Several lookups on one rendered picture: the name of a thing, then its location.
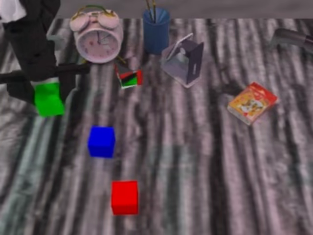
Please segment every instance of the table surface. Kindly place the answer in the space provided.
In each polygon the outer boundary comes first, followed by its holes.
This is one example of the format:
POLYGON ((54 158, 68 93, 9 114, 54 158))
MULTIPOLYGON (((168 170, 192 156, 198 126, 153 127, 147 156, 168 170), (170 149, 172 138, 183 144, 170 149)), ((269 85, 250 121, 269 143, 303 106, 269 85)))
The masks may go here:
MULTIPOLYGON (((80 77, 63 117, 41 118, 0 87, 0 235, 312 235, 313 57, 268 43, 306 20, 173 20, 171 42, 205 42, 201 79, 185 89, 142 48, 125 20, 122 55, 144 84, 122 90, 112 64, 80 77), (278 96, 251 127, 227 103, 256 81, 278 96), (91 158, 92 125, 113 126, 113 159, 91 158), (113 216, 112 180, 137 180, 138 216, 113 216)), ((52 34, 77 54, 68 20, 52 34)), ((0 71, 18 68, 0 34, 0 71)))

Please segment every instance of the wood grain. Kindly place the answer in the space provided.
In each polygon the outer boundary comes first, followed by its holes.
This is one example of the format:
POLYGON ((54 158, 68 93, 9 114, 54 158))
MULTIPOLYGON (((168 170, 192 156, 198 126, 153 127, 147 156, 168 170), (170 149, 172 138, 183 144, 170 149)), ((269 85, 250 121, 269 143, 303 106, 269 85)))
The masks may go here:
MULTIPOLYGON (((171 42, 204 41, 201 79, 186 90, 142 49, 125 20, 122 55, 141 58, 144 84, 122 90, 94 65, 63 117, 41 118, 0 87, 0 235, 312 235, 313 58, 268 43, 306 20, 173 20, 171 42), (226 105, 256 81, 279 97, 252 127, 226 105), (114 159, 91 158, 92 125, 113 126, 114 159), (138 216, 112 215, 112 180, 137 180, 138 216)), ((78 59, 68 20, 59 61, 78 59)), ((0 34, 0 69, 18 69, 0 34)))

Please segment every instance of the red cube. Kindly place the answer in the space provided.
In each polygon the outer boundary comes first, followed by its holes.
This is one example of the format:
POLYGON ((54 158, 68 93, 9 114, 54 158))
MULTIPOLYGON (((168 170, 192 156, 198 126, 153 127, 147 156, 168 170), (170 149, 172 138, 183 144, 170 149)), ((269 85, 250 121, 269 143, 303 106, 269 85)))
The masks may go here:
POLYGON ((111 207, 114 215, 138 214, 137 181, 113 181, 111 207))

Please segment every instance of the green cube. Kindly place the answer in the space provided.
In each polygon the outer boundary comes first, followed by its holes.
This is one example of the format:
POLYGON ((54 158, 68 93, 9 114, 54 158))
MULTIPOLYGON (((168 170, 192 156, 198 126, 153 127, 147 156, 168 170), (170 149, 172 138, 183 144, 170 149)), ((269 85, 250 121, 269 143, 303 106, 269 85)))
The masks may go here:
POLYGON ((40 84, 35 87, 35 105, 43 117, 63 115, 65 106, 60 98, 59 83, 40 84))

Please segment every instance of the clock bell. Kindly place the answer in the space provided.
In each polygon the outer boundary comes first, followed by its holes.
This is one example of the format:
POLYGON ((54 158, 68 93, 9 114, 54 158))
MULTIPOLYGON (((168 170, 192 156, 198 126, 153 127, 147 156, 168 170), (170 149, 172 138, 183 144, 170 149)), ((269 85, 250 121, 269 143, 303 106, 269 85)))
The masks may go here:
POLYGON ((162 52, 161 68, 186 88, 200 77, 204 43, 196 43, 193 34, 177 41, 162 52))

